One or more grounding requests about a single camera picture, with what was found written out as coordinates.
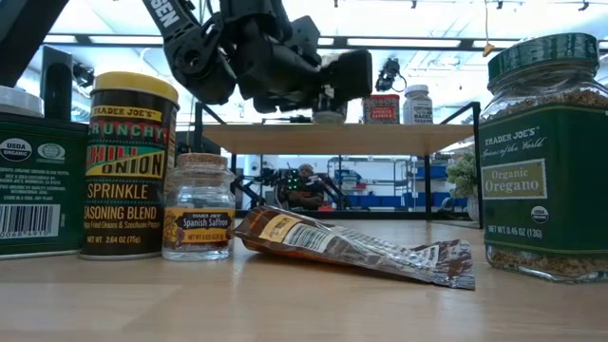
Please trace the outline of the green-lid oregano glass jar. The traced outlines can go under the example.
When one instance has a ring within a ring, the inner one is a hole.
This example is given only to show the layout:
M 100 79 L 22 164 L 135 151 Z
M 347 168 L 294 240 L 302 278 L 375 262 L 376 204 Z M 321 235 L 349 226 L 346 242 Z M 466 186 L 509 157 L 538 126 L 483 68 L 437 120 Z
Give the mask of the green-lid oregano glass jar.
M 476 124 L 485 254 L 560 282 L 608 280 L 608 87 L 586 33 L 521 41 L 489 61 Z

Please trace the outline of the small cork-top saffron jar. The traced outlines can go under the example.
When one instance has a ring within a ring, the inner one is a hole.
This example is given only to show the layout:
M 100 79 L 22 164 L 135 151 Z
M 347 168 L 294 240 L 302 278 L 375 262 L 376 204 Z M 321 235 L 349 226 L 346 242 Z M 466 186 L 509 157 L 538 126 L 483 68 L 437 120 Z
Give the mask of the small cork-top saffron jar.
M 235 175 L 226 158 L 185 153 L 166 180 L 161 255 L 168 260 L 204 261 L 231 256 Z

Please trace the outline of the yellow-lid chili onion tin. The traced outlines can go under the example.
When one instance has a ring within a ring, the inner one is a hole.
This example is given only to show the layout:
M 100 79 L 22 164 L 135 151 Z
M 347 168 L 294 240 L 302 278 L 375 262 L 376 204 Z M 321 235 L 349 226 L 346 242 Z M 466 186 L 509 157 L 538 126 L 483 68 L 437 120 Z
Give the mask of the yellow-lid chili onion tin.
M 145 74 L 110 71 L 95 78 L 85 150 L 81 258 L 160 255 L 178 99 L 174 87 Z

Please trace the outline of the taco seasoning foil packet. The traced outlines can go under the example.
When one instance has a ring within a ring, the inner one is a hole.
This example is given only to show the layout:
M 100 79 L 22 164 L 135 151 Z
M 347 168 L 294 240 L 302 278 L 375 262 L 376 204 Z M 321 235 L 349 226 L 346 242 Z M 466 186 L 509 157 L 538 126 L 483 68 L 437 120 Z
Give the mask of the taco seasoning foil packet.
M 408 248 L 273 206 L 252 210 L 231 234 L 261 253 L 356 266 L 449 288 L 475 288 L 470 245 L 461 239 Z

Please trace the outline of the person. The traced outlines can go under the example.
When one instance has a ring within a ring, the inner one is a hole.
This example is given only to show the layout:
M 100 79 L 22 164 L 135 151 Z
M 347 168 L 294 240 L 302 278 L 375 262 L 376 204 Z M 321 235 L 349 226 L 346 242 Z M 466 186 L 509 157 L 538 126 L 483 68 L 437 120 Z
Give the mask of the person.
M 324 201 L 324 184 L 319 181 L 309 183 L 314 168 L 303 163 L 298 167 L 299 182 L 295 190 L 288 190 L 287 203 L 290 208 L 316 211 Z

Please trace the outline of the yellow hanging tag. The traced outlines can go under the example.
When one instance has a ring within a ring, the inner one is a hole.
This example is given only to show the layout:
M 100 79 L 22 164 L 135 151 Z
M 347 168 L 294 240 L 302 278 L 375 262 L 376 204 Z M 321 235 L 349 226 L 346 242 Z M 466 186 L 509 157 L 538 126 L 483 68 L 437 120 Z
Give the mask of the yellow hanging tag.
M 488 10 L 488 0 L 484 0 L 484 50 L 483 57 L 487 57 L 491 52 L 493 52 L 495 46 L 490 43 L 489 39 L 489 10 Z

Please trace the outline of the red-lid smoked paprika tin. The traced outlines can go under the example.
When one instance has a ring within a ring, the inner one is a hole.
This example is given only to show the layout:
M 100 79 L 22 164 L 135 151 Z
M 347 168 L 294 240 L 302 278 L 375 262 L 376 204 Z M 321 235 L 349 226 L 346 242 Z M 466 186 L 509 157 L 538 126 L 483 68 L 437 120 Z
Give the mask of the red-lid smoked paprika tin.
M 364 124 L 399 124 L 400 97 L 395 94 L 370 95 L 362 100 Z

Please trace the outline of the blue storage bins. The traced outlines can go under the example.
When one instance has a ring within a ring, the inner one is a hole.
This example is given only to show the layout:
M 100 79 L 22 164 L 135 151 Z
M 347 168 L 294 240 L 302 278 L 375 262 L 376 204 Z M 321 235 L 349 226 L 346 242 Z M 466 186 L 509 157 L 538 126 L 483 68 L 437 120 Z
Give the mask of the blue storage bins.
M 423 165 L 410 161 L 353 162 L 334 174 L 355 206 L 422 212 L 427 206 L 425 171 Z M 447 181 L 447 168 L 432 165 L 429 174 L 431 209 L 464 211 L 467 198 L 453 196 L 455 185 Z

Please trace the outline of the green black-pepper tin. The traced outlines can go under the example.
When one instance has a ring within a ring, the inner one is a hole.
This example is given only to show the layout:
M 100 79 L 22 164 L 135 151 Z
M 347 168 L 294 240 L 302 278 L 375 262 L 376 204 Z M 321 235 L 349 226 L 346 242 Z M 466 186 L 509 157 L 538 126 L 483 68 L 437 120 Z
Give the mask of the green black-pepper tin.
M 0 113 L 0 259 L 77 253 L 87 126 Z

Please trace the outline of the black aluminium table frame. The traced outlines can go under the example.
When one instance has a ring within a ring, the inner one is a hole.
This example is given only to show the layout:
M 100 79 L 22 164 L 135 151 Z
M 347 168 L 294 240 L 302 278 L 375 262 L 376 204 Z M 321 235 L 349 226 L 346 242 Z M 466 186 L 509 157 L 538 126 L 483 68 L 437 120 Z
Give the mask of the black aluminium table frame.
M 323 35 L 318 40 L 318 49 L 328 52 L 366 48 L 371 51 L 390 51 L 390 58 L 395 59 L 403 51 L 442 51 L 454 53 L 480 52 L 485 40 L 472 37 L 390 37 L 390 36 L 357 36 L 357 35 Z M 146 54 L 150 49 L 160 49 L 162 39 L 157 35 L 135 34 L 101 34 L 101 33 L 51 33 L 43 41 L 42 66 L 40 67 L 40 95 L 45 100 L 51 99 L 54 91 L 61 99 L 69 99 L 87 109 L 84 99 L 89 95 L 94 77 L 101 69 L 80 57 L 74 57 L 69 48 L 127 48 L 141 54 L 139 71 L 158 69 L 149 63 Z M 53 64 L 50 53 L 58 51 L 59 61 L 66 64 L 70 71 L 70 80 L 56 83 L 48 74 Z

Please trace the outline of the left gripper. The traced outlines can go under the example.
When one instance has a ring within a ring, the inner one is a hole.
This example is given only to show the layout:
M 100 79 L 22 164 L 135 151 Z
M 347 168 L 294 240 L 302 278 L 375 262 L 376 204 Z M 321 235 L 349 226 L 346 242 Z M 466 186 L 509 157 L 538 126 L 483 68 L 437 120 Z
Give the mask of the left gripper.
M 313 66 L 285 45 L 292 36 L 282 0 L 219 0 L 221 46 L 243 99 L 256 111 L 309 108 L 321 94 L 347 103 L 371 94 L 372 58 L 349 50 Z

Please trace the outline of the wooden shelf black metal legs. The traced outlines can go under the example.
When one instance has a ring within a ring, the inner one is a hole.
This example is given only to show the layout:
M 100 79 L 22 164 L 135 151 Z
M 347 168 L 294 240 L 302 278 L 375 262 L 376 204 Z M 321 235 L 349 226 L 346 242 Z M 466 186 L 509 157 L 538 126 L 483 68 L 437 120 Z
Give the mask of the wooden shelf black metal legs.
M 410 155 L 425 163 L 426 208 L 421 212 L 362 213 L 362 219 L 444 219 L 431 207 L 430 156 L 478 132 L 481 105 L 471 102 L 439 124 L 228 124 L 195 104 L 194 150 L 209 140 L 237 155 Z

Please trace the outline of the green potted plant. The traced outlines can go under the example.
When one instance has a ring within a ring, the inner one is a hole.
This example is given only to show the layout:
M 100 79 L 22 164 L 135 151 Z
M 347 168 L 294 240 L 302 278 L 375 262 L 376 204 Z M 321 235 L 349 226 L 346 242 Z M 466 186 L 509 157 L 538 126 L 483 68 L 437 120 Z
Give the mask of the green potted plant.
M 451 195 L 467 199 L 466 210 L 469 217 L 480 221 L 477 166 L 473 153 L 464 153 L 459 160 L 446 169 L 447 181 L 454 184 Z

